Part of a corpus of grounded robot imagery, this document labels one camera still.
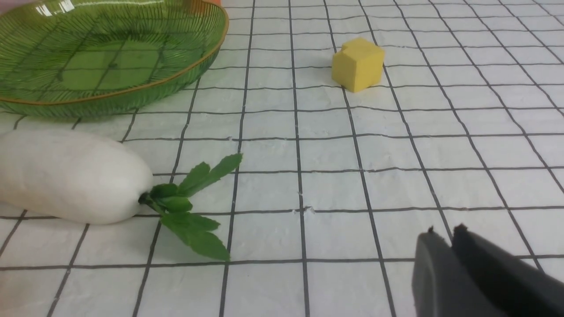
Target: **white grid tablecloth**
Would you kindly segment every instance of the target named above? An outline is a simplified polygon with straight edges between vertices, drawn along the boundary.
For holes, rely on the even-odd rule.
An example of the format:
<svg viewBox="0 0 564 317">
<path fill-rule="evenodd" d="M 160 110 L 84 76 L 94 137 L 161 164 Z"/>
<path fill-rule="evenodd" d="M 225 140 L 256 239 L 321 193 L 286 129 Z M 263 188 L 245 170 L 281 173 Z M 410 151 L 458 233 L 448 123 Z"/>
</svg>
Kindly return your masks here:
<svg viewBox="0 0 564 317">
<path fill-rule="evenodd" d="M 194 85 L 103 121 L 0 113 L 0 130 L 124 141 L 155 183 L 243 152 L 193 200 L 233 262 L 149 210 L 85 227 L 2 205 L 0 315 L 414 317 L 416 237 L 460 223 L 564 280 L 562 1 L 223 4 L 229 35 Z M 387 55 L 351 94 L 330 66 L 355 37 Z"/>
</svg>

